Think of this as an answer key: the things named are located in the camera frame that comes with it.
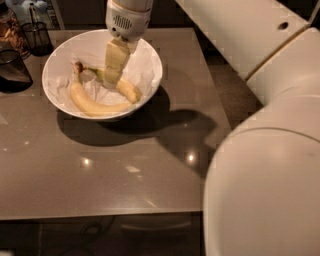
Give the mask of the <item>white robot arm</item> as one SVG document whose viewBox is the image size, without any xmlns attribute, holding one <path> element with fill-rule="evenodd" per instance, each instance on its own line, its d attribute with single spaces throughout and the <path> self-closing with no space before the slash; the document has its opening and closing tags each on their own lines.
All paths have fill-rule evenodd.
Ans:
<svg viewBox="0 0 320 256">
<path fill-rule="evenodd" d="M 176 0 L 263 108 L 219 146 L 206 256 L 320 256 L 320 32 L 278 0 Z"/>
</svg>

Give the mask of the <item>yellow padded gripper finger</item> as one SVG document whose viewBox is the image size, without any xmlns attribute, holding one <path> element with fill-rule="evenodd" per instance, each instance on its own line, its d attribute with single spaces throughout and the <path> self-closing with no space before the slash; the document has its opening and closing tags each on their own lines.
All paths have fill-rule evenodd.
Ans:
<svg viewBox="0 0 320 256">
<path fill-rule="evenodd" d="M 134 42 L 128 42 L 127 43 L 127 47 L 129 49 L 129 52 L 131 54 L 134 54 L 136 49 L 137 49 L 137 46 L 138 46 L 138 42 L 137 41 L 134 41 Z"/>
<path fill-rule="evenodd" d="M 107 43 L 104 82 L 108 88 L 114 88 L 120 80 L 129 56 L 130 49 L 125 41 L 113 38 Z"/>
</svg>

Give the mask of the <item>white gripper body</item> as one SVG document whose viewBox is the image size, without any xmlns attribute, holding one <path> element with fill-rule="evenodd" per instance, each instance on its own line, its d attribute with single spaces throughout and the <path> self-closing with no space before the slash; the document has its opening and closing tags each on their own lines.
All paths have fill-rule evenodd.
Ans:
<svg viewBox="0 0 320 256">
<path fill-rule="evenodd" d="M 117 5 L 108 5 L 106 26 L 114 38 L 124 41 L 138 41 L 147 30 L 150 12 L 136 12 Z"/>
</svg>

